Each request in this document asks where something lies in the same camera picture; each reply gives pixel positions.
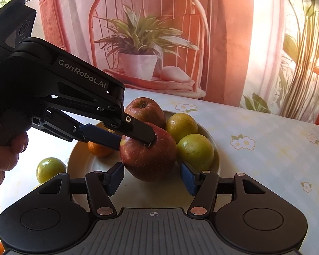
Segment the tablecloth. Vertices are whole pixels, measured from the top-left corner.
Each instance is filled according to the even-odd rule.
[[[213,136],[221,176],[244,172],[300,209],[308,232],[300,251],[319,255],[319,126],[273,114],[204,102],[196,99],[126,89],[124,105],[146,96],[162,109],[190,114]],[[74,116],[82,123],[96,120]],[[36,166],[46,157],[65,163],[76,141],[66,142],[36,129],[19,163],[0,186],[0,212],[38,185]],[[218,197],[217,207],[229,202]]]

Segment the green fruit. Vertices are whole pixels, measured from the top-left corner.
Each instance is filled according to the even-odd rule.
[[[195,170],[208,170],[214,160],[214,147],[210,141],[200,134],[190,134],[177,144],[178,158],[189,163]]]
[[[65,172],[66,165],[63,161],[54,157],[45,158],[37,166],[37,180],[39,183],[45,183],[57,174]]]
[[[176,141],[176,144],[185,136],[189,134],[198,133],[197,123],[188,114],[177,113],[172,115],[165,128]]]

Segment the metal pin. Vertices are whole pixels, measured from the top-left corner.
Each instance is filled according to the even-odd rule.
[[[99,215],[111,215],[114,210],[110,207],[100,207],[97,209],[97,213]]]
[[[190,213],[193,215],[204,215],[207,213],[207,209],[204,207],[193,207],[190,209]]]

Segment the crosshair marking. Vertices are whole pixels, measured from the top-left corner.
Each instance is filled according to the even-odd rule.
[[[157,212],[155,212],[155,211],[153,211],[153,212],[151,212],[151,213],[148,214],[148,215],[150,215],[150,216],[152,216],[152,217],[157,217],[157,216],[160,215],[160,214],[157,213]]]

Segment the red chair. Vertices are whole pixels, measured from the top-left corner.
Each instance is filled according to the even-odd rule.
[[[110,25],[104,19],[125,20],[122,4],[128,5],[142,16],[170,18],[175,28],[183,32],[182,37],[198,46],[194,51],[178,48],[180,57],[165,53],[163,66],[181,68],[191,78],[191,82],[180,83],[163,81],[154,74],[151,81],[125,75],[117,54],[108,53],[107,47],[95,41],[111,35],[106,27]],[[190,98],[202,98],[205,89],[201,88],[202,74],[208,75],[208,57],[210,51],[207,16],[198,0],[95,0],[89,13],[89,36],[93,65],[122,81],[127,87],[173,94]]]

